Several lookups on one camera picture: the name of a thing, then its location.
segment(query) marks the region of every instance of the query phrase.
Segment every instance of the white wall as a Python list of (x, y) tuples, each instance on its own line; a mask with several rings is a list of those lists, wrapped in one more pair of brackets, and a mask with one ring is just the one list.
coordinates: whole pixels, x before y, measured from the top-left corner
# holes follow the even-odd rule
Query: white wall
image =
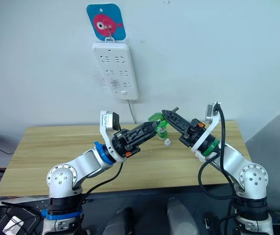
[[(280, 0), (114, 2), (139, 86), (138, 122), (175, 106), (203, 118), (218, 100), (248, 140), (280, 112)], [(102, 109), (132, 122), (94, 62), (90, 3), (0, 0), (1, 136), (17, 142), (28, 126), (98, 124)]]

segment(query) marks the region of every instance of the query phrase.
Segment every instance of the power outlet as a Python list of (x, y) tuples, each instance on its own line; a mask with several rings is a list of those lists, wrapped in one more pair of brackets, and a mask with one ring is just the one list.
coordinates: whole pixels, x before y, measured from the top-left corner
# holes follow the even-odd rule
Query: power outlet
[(113, 96), (138, 99), (129, 47), (124, 43), (94, 43), (92, 50)]

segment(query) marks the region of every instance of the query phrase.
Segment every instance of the green bottle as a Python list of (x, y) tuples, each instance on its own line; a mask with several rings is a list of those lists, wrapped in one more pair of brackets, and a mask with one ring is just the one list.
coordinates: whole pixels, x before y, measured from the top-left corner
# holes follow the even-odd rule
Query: green bottle
[(159, 125), (155, 128), (156, 133), (160, 140), (165, 140), (168, 137), (166, 127), (168, 122), (165, 120), (162, 113), (155, 113), (149, 117), (149, 121), (160, 121)]

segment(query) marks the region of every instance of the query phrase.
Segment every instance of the green ring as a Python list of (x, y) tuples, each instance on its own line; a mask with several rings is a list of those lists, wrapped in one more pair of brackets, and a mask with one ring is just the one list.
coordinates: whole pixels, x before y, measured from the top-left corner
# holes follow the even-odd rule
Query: green ring
[(208, 154), (210, 154), (213, 149), (218, 145), (219, 143), (219, 139), (215, 138), (215, 140), (211, 143), (211, 145), (207, 148), (207, 150), (204, 151), (204, 153), (202, 153), (202, 155), (204, 157), (206, 157)]

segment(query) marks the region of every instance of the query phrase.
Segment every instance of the power strip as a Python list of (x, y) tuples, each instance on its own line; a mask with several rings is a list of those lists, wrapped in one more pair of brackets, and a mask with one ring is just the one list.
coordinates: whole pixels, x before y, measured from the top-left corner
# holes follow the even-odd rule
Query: power strip
[(138, 99), (129, 47), (124, 43), (94, 43), (92, 50), (113, 96)]

